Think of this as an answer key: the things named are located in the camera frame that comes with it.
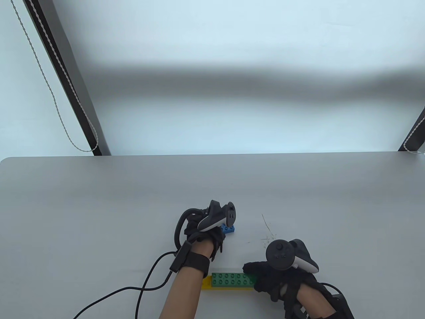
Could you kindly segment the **person's right hand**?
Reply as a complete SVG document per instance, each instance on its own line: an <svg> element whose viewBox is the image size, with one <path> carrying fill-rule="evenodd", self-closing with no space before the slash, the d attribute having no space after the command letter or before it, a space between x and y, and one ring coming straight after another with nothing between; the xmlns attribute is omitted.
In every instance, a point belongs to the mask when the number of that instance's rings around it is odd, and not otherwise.
<svg viewBox="0 0 425 319"><path fill-rule="evenodd" d="M268 293L272 302L284 302L285 318L294 317L294 306L302 283L315 286L317 283L313 274L301 269L290 267L287 270L276 270L268 262L250 262L244 264L243 273L256 278L254 289Z"/></svg>

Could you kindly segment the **person's left hand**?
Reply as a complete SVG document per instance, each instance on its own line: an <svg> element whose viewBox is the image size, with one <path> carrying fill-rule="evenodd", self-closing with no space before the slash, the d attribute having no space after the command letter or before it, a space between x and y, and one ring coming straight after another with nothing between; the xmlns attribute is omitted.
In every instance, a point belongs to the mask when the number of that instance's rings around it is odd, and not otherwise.
<svg viewBox="0 0 425 319"><path fill-rule="evenodd" d="M225 223L226 217L211 217L197 212L189 214L186 221L187 226L184 231L187 236L186 240L191 244L210 241L213 248L209 259L214 261L217 251L222 252L225 240L222 225Z"/></svg>

